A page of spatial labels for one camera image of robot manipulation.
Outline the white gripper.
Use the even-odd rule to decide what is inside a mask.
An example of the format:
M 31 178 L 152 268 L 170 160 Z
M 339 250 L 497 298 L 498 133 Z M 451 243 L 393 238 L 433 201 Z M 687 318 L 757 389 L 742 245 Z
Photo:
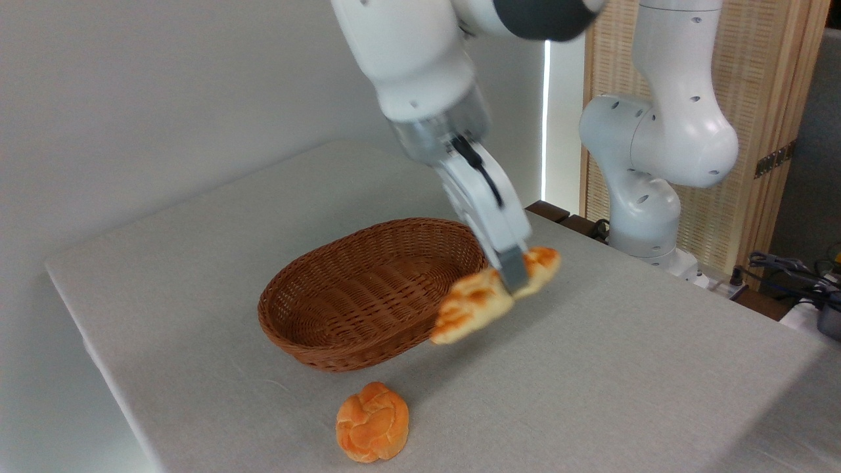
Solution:
M 436 165 L 455 212 L 475 234 L 508 293 L 529 283 L 524 254 L 531 227 L 511 180 L 480 143 L 455 137 Z

